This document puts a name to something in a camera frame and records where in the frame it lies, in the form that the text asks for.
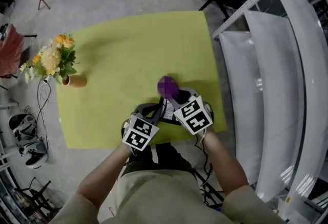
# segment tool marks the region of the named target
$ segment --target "purple object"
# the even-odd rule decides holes
[[[157,83],[158,92],[167,100],[179,93],[179,86],[173,77],[163,76]]]

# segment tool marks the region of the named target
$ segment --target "red chair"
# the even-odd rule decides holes
[[[24,37],[36,37],[36,35],[21,35],[10,24],[6,30],[6,38],[0,41],[0,77],[11,78],[18,72],[21,64],[21,55],[24,45]]]

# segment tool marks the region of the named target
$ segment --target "yellow flower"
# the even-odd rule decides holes
[[[47,48],[43,52],[41,57],[42,66],[48,75],[53,75],[55,73],[55,69],[60,63],[60,58],[60,52],[56,47]]]
[[[60,34],[60,35],[57,35],[57,36],[55,37],[55,42],[56,42],[57,44],[62,44],[62,43],[65,41],[65,39],[66,39],[66,36],[63,35],[63,34]]]
[[[40,62],[40,60],[41,60],[41,56],[40,55],[36,55],[34,58],[33,58],[33,63],[34,64],[37,64],[37,63],[39,63]]]
[[[71,48],[73,46],[73,43],[74,43],[74,39],[73,38],[68,37],[68,38],[66,38],[64,40],[64,46],[66,48]]]

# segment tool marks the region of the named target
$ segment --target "person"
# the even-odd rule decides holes
[[[203,203],[191,165],[170,143],[156,145],[157,164],[150,146],[133,156],[116,182],[131,156],[131,148],[122,143],[80,183],[50,223],[98,223],[99,208],[110,192],[116,216],[103,223],[285,223],[254,193],[211,127],[203,143],[226,194],[221,212]]]

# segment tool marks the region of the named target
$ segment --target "sleeve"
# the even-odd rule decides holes
[[[99,224],[97,215],[97,209],[92,202],[79,194],[74,194],[50,224]]]
[[[250,186],[243,186],[231,192],[223,202],[222,213],[232,221],[244,224],[285,223]]]

